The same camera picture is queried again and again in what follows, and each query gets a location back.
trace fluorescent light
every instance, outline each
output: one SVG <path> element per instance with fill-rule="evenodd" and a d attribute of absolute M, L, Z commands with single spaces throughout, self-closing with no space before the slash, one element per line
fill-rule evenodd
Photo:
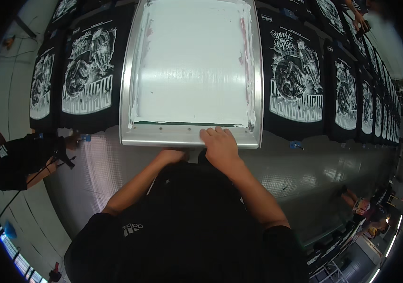
<path fill-rule="evenodd" d="M 369 283 L 373 282 L 373 280 L 376 278 L 376 275 L 378 275 L 380 270 L 381 270 L 380 268 L 378 268 L 378 270 L 376 270 L 376 273 L 373 275 L 373 277 L 371 278 Z"/>
<path fill-rule="evenodd" d="M 395 234 L 394 238 L 392 239 L 392 242 L 390 243 L 389 249 L 387 250 L 386 257 L 389 256 L 390 250 L 391 250 L 392 246 L 394 245 L 394 241 L 395 241 L 396 237 L 397 237 L 397 235 Z"/>
<path fill-rule="evenodd" d="M 399 229 L 399 225 L 401 224 L 401 220 L 403 219 L 403 215 L 400 216 L 400 222 L 398 222 L 397 230 Z"/>

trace worker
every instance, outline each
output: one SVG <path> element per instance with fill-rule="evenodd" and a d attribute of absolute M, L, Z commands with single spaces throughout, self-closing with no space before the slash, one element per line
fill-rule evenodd
<path fill-rule="evenodd" d="M 352 208 L 352 212 L 363 216 L 366 221 L 362 225 L 362 232 L 365 233 L 369 228 L 384 229 L 391 217 L 383 206 L 373 204 L 364 198 L 358 198 L 355 193 L 349 190 L 345 185 L 342 186 L 341 198 Z"/>
<path fill-rule="evenodd" d="M 368 13 L 369 10 L 379 13 L 383 7 L 381 2 L 382 0 L 340 0 L 344 9 L 350 9 L 354 13 L 353 25 L 356 30 L 363 29 L 364 31 L 369 30 L 369 26 L 363 17 L 364 14 Z"/>
<path fill-rule="evenodd" d="M 28 134 L 6 141 L 0 132 L 0 190 L 23 191 L 57 170 L 55 151 L 75 150 L 78 135 L 67 138 L 55 134 Z"/>
<path fill-rule="evenodd" d="M 308 282 L 306 253 L 231 132 L 200 138 L 199 163 L 162 150 L 90 218 L 65 254 L 72 283 Z"/>

